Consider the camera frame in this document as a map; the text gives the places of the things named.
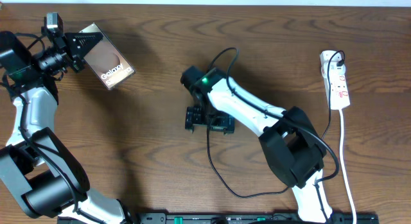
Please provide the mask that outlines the Galaxy S25 Ultra smartphone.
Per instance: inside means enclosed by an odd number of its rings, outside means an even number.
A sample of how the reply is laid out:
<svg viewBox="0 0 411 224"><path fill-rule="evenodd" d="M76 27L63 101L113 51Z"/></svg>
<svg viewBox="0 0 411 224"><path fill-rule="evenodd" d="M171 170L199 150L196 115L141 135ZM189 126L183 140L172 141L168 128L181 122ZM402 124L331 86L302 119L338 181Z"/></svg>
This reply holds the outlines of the Galaxy S25 Ultra smartphone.
<svg viewBox="0 0 411 224"><path fill-rule="evenodd" d="M97 24L92 23L80 33L101 33L103 35L102 40L88 52L84 60L108 90L114 89L136 73L134 67Z"/></svg>

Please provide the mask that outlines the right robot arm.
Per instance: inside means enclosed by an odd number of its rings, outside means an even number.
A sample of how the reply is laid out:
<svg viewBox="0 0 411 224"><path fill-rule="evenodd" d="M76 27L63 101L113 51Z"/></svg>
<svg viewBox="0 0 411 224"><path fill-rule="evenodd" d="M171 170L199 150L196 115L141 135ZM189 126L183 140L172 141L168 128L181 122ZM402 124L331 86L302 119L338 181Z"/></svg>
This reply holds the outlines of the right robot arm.
<svg viewBox="0 0 411 224"><path fill-rule="evenodd" d="M239 121L258 137L273 174L293 191L300 220L330 221L333 210L320 181L327 149L300 108L266 103L217 68L205 73L191 66L180 82L195 101L187 108L187 130L204 126L208 132L231 134Z"/></svg>

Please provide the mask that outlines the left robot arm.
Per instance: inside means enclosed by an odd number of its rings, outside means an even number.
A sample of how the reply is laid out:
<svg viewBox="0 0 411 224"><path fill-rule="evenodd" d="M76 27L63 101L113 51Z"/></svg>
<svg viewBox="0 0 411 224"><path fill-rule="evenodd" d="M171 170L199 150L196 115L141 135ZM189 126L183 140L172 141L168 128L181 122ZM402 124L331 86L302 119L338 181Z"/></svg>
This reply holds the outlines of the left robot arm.
<svg viewBox="0 0 411 224"><path fill-rule="evenodd" d="M33 55L11 31L1 32L1 85L15 106L11 137L1 150L1 180L31 218L47 216L77 223L135 223L117 199L90 186L81 164L55 135L56 83L68 68L81 71L100 32L62 33L42 29L51 47Z"/></svg>

